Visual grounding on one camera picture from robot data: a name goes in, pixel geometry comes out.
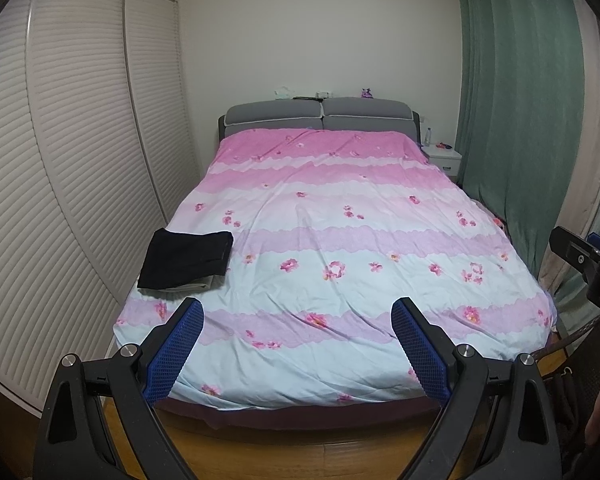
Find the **white louvered door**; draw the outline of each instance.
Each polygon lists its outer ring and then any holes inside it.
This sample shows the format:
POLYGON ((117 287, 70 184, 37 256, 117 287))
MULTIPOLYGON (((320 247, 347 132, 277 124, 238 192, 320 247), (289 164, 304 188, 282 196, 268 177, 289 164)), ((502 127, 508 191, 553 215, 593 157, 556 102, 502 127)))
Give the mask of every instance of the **white louvered door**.
POLYGON ((64 214, 120 303, 164 226, 123 37, 123 0, 34 1, 27 63, 36 135, 64 214))
POLYGON ((29 3, 10 0, 0 14, 0 383, 41 410, 62 355, 104 355, 119 306, 38 151, 25 66, 29 3))
POLYGON ((178 4, 125 0, 125 27, 140 135, 160 204, 171 220, 200 179, 180 76, 178 4))

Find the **white bedside table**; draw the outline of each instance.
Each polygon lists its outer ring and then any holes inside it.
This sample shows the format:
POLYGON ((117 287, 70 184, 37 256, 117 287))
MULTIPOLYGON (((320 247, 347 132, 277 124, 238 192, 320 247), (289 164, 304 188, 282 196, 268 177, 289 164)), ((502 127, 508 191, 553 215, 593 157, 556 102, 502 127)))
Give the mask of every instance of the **white bedside table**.
POLYGON ((458 177, 462 155, 455 150, 437 148, 435 144, 423 146, 422 151, 429 157, 429 162, 435 164, 454 182, 458 177))

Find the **metal screw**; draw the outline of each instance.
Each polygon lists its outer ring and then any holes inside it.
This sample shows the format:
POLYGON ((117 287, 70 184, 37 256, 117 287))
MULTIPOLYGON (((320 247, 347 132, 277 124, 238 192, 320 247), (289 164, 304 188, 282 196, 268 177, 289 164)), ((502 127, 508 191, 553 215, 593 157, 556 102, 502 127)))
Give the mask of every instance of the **metal screw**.
POLYGON ((75 364, 75 355, 67 354, 62 358, 60 362, 62 363, 62 366, 73 366, 75 364))
POLYGON ((128 345, 124 345, 120 349, 120 355, 122 355, 122 357, 131 357, 133 355, 136 355, 137 351, 138 351, 138 345, 129 343, 128 345))
POLYGON ((522 364, 526 366, 531 366, 536 362, 529 354, 520 354, 520 360, 522 361, 522 364))
POLYGON ((456 348, 458 348, 458 353, 462 357, 473 357, 475 355, 475 348, 471 345, 461 344, 458 345, 456 348))

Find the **white wall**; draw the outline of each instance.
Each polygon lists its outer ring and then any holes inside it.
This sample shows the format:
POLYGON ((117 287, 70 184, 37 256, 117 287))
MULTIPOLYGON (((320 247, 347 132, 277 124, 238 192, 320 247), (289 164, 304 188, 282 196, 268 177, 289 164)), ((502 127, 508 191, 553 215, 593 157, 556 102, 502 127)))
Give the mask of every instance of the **white wall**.
POLYGON ((232 105, 331 90, 407 102, 453 143, 461 87, 458 0, 180 0, 183 65, 202 166, 232 105))

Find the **pink floral blanket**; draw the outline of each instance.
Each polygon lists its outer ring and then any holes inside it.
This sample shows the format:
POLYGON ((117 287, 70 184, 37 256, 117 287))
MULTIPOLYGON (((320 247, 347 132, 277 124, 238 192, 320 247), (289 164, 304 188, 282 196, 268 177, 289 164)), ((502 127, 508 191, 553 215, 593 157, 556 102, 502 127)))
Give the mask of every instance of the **pink floral blanket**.
MULTIPOLYGON (((540 348, 556 317, 501 229, 396 132, 235 134, 168 230, 235 237, 171 391, 222 410, 423 395, 391 328, 403 296, 485 357, 540 348)), ((120 345, 182 300, 145 292, 129 294, 120 345)))

